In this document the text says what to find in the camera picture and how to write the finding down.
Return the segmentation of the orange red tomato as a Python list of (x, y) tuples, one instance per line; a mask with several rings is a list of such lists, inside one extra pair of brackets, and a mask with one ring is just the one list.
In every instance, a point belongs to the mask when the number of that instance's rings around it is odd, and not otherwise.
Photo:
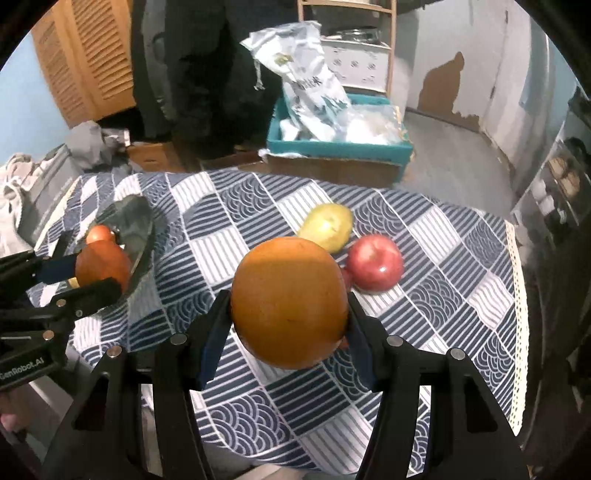
[(114, 279), (125, 292), (131, 278), (131, 261), (115, 242), (99, 240), (86, 245), (77, 255), (75, 278), (80, 287)]

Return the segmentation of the small orange fruit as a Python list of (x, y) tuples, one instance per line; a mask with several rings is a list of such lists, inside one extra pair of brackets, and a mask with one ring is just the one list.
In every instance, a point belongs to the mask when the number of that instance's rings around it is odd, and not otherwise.
[(87, 245), (89, 245), (98, 241), (108, 241), (115, 243), (115, 233), (105, 225), (95, 225), (88, 230), (85, 237), (85, 242)]

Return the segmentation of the dark glass fruit bowl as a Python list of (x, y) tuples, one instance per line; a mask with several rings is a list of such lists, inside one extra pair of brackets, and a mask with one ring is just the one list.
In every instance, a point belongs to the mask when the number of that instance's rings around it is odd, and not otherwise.
[(77, 241), (74, 251), (86, 245), (88, 233), (96, 226), (103, 225), (111, 231), (112, 239), (126, 253), (130, 262), (130, 281), (123, 294), (132, 294), (149, 270), (155, 239), (154, 219), (148, 200), (140, 195), (128, 195), (111, 202), (89, 225), (82, 238)]

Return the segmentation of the large orange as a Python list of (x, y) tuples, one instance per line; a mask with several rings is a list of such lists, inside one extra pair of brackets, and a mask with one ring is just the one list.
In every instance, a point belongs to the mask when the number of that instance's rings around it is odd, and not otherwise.
[(254, 357), (300, 370), (332, 355), (346, 333), (348, 291), (325, 249), (297, 237), (263, 242), (245, 255), (230, 290), (233, 325)]

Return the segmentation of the red apple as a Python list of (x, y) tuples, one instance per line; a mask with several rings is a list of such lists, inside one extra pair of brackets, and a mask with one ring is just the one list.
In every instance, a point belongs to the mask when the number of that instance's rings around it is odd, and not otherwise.
[(353, 287), (353, 276), (346, 267), (341, 268), (342, 280), (344, 280), (346, 291), (351, 291)]
[(379, 234), (366, 235), (349, 248), (346, 270), (353, 286), (370, 293), (394, 288), (404, 274), (404, 260), (397, 244)]

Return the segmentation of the grey tote bag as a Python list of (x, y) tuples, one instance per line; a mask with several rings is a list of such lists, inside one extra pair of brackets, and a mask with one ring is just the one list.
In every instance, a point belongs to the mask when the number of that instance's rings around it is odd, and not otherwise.
[(34, 246), (48, 224), (53, 210), (82, 174), (65, 144), (49, 152), (37, 165), (38, 173), (24, 194), (24, 205), (18, 234)]

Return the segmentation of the small wooden box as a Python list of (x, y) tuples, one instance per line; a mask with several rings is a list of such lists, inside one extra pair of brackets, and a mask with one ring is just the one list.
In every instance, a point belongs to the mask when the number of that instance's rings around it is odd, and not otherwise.
[(133, 143), (126, 148), (129, 159), (147, 172), (183, 173), (183, 162), (171, 142)]

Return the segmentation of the wooden louvered cabinet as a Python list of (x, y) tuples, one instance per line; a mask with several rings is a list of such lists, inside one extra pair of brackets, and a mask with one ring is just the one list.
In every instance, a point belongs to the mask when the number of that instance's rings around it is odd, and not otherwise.
[(128, 0), (60, 0), (31, 29), (45, 81), (68, 127), (135, 106), (131, 10)]

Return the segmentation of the shoe rack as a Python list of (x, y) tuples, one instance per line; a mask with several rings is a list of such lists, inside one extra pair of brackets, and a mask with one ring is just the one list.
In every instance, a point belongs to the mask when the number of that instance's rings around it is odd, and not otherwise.
[(590, 216), (590, 99), (581, 88), (512, 216), (520, 245), (552, 248)]

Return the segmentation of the brown cardboard box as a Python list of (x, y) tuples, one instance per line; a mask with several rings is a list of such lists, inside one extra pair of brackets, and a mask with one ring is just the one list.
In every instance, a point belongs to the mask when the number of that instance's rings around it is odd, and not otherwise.
[(403, 179), (405, 168), (378, 160), (267, 152), (260, 155), (259, 163), (252, 165), (252, 171), (351, 186), (389, 188)]

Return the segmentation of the white printed plastic bag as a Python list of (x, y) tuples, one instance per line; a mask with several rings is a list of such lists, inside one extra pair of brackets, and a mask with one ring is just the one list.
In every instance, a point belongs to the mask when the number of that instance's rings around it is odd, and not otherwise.
[(249, 33), (240, 45), (256, 67), (266, 67), (283, 82), (291, 121), (322, 142), (342, 134), (339, 115), (351, 106), (346, 90), (329, 69), (317, 21), (287, 23)]

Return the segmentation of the teal cardboard box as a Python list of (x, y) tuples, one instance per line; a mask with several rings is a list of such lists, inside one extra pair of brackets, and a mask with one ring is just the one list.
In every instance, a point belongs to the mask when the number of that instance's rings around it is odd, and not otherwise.
[(304, 157), (358, 159), (381, 161), (405, 167), (411, 160), (414, 147), (409, 140), (394, 145), (369, 143), (322, 142), (317, 140), (283, 140), (280, 122), (290, 119), (283, 96), (276, 100), (273, 117), (266, 135), (266, 148), (274, 155), (298, 154)]

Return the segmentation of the clear plastic bag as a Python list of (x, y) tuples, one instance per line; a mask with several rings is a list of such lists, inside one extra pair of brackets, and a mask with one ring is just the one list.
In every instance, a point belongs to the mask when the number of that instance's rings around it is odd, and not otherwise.
[(346, 142), (396, 145), (408, 141), (408, 132), (398, 106), (392, 104), (352, 105), (342, 113)]

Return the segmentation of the white patterned storage box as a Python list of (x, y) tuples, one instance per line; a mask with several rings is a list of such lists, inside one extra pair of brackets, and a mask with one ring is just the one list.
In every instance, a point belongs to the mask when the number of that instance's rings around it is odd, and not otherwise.
[(359, 90), (388, 92), (391, 48), (386, 44), (322, 38), (329, 69), (342, 86)]

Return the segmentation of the wooden chair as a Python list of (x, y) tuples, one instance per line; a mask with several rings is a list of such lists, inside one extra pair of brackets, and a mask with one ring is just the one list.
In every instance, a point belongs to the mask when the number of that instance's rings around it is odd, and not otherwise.
[(322, 35), (329, 66), (346, 89), (375, 92), (390, 97), (393, 88), (397, 1), (297, 1), (298, 20), (307, 10), (338, 8), (368, 12), (380, 21), (376, 27), (335, 27)]

